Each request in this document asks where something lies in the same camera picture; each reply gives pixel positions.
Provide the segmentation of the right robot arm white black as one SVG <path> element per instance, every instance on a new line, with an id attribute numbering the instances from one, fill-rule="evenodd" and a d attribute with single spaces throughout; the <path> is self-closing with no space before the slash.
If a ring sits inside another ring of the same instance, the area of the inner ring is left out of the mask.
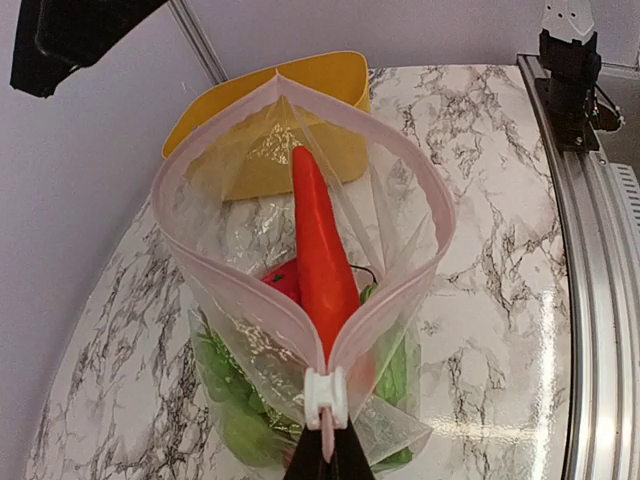
<path id="1" fill-rule="evenodd" d="M 37 98 L 96 64 L 165 0 L 31 0 L 20 3 L 10 85 Z"/>

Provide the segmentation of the light green toy cabbage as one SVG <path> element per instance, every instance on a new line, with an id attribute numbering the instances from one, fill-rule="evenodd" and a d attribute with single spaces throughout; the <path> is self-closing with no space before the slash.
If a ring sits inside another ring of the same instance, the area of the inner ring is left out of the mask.
<path id="1" fill-rule="evenodd" d="M 226 447 L 244 465 L 271 468 L 282 461 L 262 403 L 220 337 L 202 321 L 190 321 L 196 367 Z"/>

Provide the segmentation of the green toy cucumber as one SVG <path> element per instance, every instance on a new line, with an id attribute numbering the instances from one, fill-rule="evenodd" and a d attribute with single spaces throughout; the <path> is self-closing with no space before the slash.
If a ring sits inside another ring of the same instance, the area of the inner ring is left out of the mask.
<path id="1" fill-rule="evenodd" d="M 380 353 L 376 354 L 376 369 L 380 379 L 375 387 L 375 394 L 394 407 L 399 407 L 402 400 L 408 399 L 408 370 L 405 339 L 402 339 L 386 365 Z M 413 459 L 408 447 L 384 458 L 373 470 L 381 472 L 402 467 Z"/>

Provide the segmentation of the red toy tomato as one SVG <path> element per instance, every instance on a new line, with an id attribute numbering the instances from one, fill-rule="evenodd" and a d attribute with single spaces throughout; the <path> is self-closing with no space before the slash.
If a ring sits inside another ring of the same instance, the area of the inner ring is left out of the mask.
<path id="1" fill-rule="evenodd" d="M 296 259 L 292 259 L 273 268 L 262 278 L 262 282 L 287 296 L 294 303 L 298 305 L 301 304 L 301 291 Z"/>

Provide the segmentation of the red toy chili pepper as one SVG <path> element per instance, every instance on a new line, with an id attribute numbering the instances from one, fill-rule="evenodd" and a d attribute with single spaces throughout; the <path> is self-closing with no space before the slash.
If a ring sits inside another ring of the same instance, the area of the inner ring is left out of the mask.
<path id="1" fill-rule="evenodd" d="M 360 306 L 359 292 L 314 156 L 298 146 L 292 160 L 301 305 L 328 357 L 342 327 Z"/>

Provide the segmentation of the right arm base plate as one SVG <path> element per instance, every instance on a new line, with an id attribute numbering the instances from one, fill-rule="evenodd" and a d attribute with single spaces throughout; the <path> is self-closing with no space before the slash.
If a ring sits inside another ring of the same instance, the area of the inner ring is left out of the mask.
<path id="1" fill-rule="evenodd" d="M 544 29 L 539 62 L 547 78 L 535 80 L 554 138 L 561 150 L 600 149 L 598 131 L 615 132 L 624 124 L 621 109 L 598 85 L 602 68 L 597 37 L 586 43 L 565 42 Z"/>

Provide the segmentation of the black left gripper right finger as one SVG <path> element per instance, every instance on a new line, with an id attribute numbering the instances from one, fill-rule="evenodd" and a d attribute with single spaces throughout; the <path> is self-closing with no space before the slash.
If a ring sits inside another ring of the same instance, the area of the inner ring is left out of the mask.
<path id="1" fill-rule="evenodd" d="M 344 430 L 335 431 L 335 448 L 329 465 L 331 480 L 374 480 L 375 476 L 364 454 L 352 422 Z"/>

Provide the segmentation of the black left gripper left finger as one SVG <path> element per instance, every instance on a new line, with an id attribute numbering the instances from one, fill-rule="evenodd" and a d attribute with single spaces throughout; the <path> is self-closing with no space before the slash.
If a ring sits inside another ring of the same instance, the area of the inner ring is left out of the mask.
<path id="1" fill-rule="evenodd" d="M 304 428 L 284 480 L 324 480 L 327 463 L 322 454 L 321 432 Z"/>

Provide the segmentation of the clear zip top bag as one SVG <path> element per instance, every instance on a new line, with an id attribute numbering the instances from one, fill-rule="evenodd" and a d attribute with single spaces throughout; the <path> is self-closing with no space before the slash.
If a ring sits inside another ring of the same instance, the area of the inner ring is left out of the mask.
<path id="1" fill-rule="evenodd" d="M 370 114 L 281 74 L 193 128 L 152 207 L 191 289 L 217 433 L 260 479 L 408 464 L 417 319 L 455 230 L 441 175 Z"/>

